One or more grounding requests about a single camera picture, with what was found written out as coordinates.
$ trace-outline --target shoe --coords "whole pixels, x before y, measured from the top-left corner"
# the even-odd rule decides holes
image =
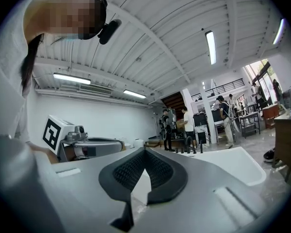
[[[234,144],[233,143],[227,143],[227,144],[225,144],[225,146],[230,149],[232,146],[234,146]]]
[[[273,148],[273,149],[267,151],[267,152],[263,155],[264,161],[265,161],[265,162],[273,162],[274,154],[275,154],[275,148]]]

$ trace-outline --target cardboard box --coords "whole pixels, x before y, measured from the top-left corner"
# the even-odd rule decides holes
[[[176,122],[176,124],[177,124],[177,128],[178,128],[178,129],[181,129],[181,128],[184,127],[184,125],[181,125],[181,123],[183,123],[183,122],[184,122],[183,119],[180,119],[180,120],[178,120],[178,121]]]

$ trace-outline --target white column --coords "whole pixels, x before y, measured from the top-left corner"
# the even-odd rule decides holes
[[[199,84],[199,91],[200,91],[200,95],[202,96],[204,107],[205,107],[205,111],[206,111],[206,114],[207,114],[209,131],[210,131],[210,135],[211,135],[211,143],[217,143],[217,137],[216,137],[216,134],[215,134],[215,125],[214,125],[214,120],[213,120],[213,116],[212,116],[211,107],[210,107],[207,95],[205,93],[205,90],[203,89],[203,86],[202,86],[201,83]]]
[[[188,108],[188,111],[193,115],[193,109],[192,109],[192,102],[193,102],[193,99],[191,97],[191,94],[188,90],[188,88],[185,88],[181,91],[181,95],[183,97],[183,101],[184,101],[184,104],[185,104],[185,107]]]

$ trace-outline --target window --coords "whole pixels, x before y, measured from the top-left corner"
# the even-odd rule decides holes
[[[268,60],[264,59],[264,60],[254,62],[249,65],[246,65],[244,67],[246,70],[246,73],[251,77],[251,80],[253,80],[258,74],[260,74],[262,68],[265,66],[267,62]],[[271,97],[273,103],[277,101],[276,93],[273,88],[274,79],[276,79],[277,82],[279,83],[278,77],[271,66],[267,69],[266,74],[264,74],[262,77],[259,77],[258,79],[258,82],[260,83],[263,89],[265,98],[268,100],[269,97]]]

